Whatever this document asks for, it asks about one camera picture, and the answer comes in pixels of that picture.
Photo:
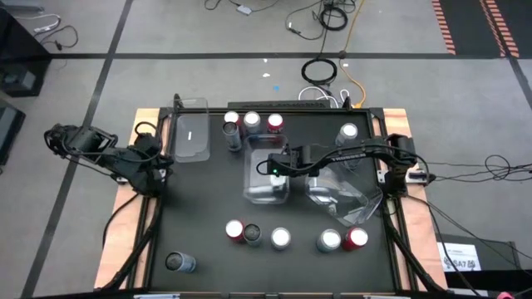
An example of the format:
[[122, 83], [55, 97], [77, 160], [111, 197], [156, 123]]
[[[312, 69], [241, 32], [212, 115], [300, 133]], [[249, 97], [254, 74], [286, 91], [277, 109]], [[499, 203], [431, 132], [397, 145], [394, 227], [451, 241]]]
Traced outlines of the black cabinet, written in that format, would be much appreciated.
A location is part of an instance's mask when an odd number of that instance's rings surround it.
[[0, 8], [0, 91], [11, 97], [38, 96], [51, 61], [51, 53]]

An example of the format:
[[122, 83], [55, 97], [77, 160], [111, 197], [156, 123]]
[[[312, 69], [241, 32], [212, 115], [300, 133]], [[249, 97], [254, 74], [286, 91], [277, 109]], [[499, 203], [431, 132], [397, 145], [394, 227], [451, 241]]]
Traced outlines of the black box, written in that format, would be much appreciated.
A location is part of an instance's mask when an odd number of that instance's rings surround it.
[[500, 242], [493, 240], [477, 240], [473, 237], [463, 237], [443, 234], [445, 243], [472, 244], [475, 246], [480, 259], [481, 271], [492, 270], [516, 270], [520, 266], [519, 258], [511, 248], [512, 242]]

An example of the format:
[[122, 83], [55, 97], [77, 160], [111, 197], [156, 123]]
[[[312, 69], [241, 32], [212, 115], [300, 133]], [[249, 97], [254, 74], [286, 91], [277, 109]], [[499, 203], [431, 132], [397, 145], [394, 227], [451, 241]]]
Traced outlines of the black floor mat orange stripes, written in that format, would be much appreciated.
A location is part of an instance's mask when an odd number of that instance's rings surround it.
[[431, 0], [456, 56], [532, 59], [532, 0]]

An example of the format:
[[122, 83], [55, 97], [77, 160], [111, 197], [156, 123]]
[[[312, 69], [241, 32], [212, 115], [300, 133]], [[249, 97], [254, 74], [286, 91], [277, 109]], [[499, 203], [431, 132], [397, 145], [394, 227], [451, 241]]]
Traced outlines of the black power strip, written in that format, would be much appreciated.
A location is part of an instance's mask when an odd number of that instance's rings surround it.
[[235, 101], [229, 102], [230, 109], [328, 109], [328, 100], [272, 100], [272, 101]]

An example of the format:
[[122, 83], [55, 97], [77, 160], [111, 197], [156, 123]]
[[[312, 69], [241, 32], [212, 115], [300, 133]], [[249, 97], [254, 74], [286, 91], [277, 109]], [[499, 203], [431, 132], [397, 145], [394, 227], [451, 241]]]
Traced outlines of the clear plastic bin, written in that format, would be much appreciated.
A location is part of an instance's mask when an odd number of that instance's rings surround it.
[[365, 223], [383, 197], [374, 181], [364, 179], [357, 169], [345, 164], [330, 164], [317, 177], [308, 176], [305, 194], [348, 228]]
[[255, 204], [281, 204], [289, 195], [274, 193], [270, 183], [272, 174], [267, 171], [269, 154], [280, 154], [288, 139], [284, 135], [251, 135], [244, 141], [244, 191], [243, 195]]
[[205, 98], [174, 95], [165, 148], [177, 163], [206, 161], [210, 156], [210, 117]]

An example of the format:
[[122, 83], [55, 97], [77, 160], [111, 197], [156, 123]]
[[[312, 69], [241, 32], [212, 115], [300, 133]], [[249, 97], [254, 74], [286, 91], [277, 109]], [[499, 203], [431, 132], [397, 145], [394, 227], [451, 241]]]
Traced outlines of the white paper label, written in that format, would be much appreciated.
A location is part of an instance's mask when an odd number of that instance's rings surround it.
[[441, 264], [444, 272], [454, 272], [453, 265], [460, 272], [480, 271], [480, 259], [476, 248], [472, 244], [442, 243], [437, 247], [441, 256]]

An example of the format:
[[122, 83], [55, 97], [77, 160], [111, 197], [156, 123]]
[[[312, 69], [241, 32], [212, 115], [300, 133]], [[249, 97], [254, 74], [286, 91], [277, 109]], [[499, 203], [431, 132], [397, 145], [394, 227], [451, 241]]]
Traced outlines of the dark grey case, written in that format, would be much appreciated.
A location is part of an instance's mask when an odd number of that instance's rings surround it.
[[0, 99], [0, 166], [7, 163], [26, 114]]

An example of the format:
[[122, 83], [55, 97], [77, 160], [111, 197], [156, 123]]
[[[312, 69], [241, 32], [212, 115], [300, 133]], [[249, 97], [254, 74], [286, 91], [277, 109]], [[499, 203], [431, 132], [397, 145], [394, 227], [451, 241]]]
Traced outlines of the light wooden side board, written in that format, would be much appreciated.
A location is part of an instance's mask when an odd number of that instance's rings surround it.
[[[373, 121], [377, 135], [383, 132], [411, 135], [405, 110], [385, 108], [383, 116], [383, 122], [378, 119]], [[395, 227], [399, 227], [399, 225], [404, 227], [401, 235], [407, 238], [412, 253], [435, 283], [446, 289], [447, 283], [443, 266], [441, 265], [435, 229], [431, 213], [426, 205], [425, 188], [419, 184], [409, 184], [407, 186], [407, 194], [408, 196], [401, 199], [399, 203], [387, 203], [389, 208], [397, 208], [396, 213], [392, 215], [392, 222]]]
[[[163, 142], [166, 145], [165, 135], [169, 129], [170, 121], [163, 120], [159, 125], [161, 108], [141, 108], [136, 111], [133, 130], [129, 138], [129, 144], [132, 144], [136, 138], [134, 128], [142, 121], [157, 124], [161, 128]], [[112, 212], [114, 213], [120, 206], [126, 203], [135, 195], [130, 185], [120, 185], [116, 192], [116, 198]], [[126, 259], [132, 253], [134, 246], [141, 239], [141, 235], [148, 228], [155, 211], [156, 199], [144, 200], [138, 196], [128, 203], [112, 220], [106, 233], [106, 242], [102, 250], [101, 260], [94, 288], [100, 288], [106, 285], [120, 270]], [[127, 287], [142, 287], [144, 284], [147, 264], [149, 261], [150, 242], [140, 254], [135, 266], [131, 269], [126, 281], [120, 286], [121, 289]]]

